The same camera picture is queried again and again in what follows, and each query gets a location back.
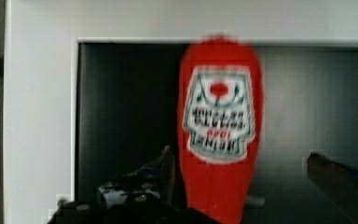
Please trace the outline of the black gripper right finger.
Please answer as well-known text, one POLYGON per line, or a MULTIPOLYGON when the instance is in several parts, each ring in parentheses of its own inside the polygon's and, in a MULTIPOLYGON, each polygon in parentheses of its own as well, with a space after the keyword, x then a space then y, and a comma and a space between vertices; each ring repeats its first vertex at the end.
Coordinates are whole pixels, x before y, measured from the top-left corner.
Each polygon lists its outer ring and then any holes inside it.
POLYGON ((307 174, 353 224, 358 224, 358 169, 318 152, 307 158, 307 174))

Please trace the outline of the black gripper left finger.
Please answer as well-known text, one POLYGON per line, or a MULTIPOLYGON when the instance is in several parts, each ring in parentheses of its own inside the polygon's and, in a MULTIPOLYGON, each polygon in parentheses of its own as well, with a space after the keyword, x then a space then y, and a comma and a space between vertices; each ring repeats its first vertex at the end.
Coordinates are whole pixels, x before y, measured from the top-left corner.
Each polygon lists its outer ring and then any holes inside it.
POLYGON ((132 194, 150 193, 171 205, 174 180, 175 157, 166 145, 152 161, 102 183, 97 188, 97 202, 109 209, 122 205, 132 194))

